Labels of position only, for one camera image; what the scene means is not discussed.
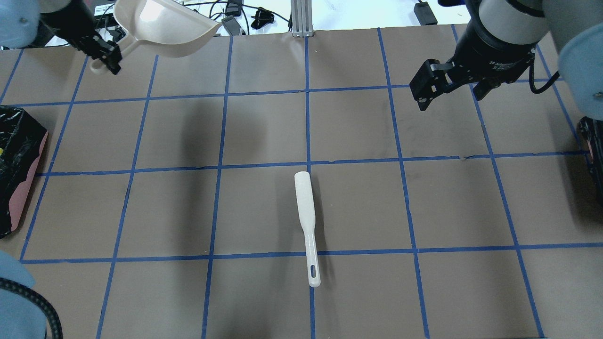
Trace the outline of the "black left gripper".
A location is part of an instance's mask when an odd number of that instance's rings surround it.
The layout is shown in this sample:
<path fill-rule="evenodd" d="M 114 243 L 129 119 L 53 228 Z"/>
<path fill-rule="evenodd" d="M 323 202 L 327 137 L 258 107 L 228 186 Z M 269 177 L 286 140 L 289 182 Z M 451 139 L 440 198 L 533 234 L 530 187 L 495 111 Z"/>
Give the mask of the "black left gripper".
<path fill-rule="evenodd" d="M 42 21 L 57 37 L 92 58 L 89 68 L 93 73 L 117 75 L 122 69 L 118 44 L 99 37 L 92 13 L 82 0 L 44 0 Z"/>

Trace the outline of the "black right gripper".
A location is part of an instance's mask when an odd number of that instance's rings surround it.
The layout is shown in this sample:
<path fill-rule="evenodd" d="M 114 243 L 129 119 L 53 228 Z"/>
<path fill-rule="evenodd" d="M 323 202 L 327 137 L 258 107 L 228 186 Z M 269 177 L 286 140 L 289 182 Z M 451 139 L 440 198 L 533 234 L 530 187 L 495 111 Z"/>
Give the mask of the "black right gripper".
<path fill-rule="evenodd" d="M 409 83 L 413 99 L 425 111 L 435 98 L 454 90 L 453 82 L 465 82 L 474 83 L 474 98 L 481 101 L 491 90 L 518 80 L 532 64 L 535 47 L 536 43 L 510 44 L 480 28 L 467 28 L 449 62 L 422 63 Z"/>

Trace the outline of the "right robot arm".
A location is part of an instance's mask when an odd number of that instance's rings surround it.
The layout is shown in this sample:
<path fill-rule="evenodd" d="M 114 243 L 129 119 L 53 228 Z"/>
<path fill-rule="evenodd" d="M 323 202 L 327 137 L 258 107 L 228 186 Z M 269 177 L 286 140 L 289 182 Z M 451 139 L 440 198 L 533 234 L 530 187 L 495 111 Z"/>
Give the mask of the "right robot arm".
<path fill-rule="evenodd" d="M 532 65 L 536 45 L 550 34 L 559 75 L 579 110 L 602 120 L 602 2 L 600 0 L 466 0 L 470 21 L 454 55 L 425 60 L 410 81 L 420 110 L 443 94 L 474 84 L 484 99 L 516 82 Z"/>

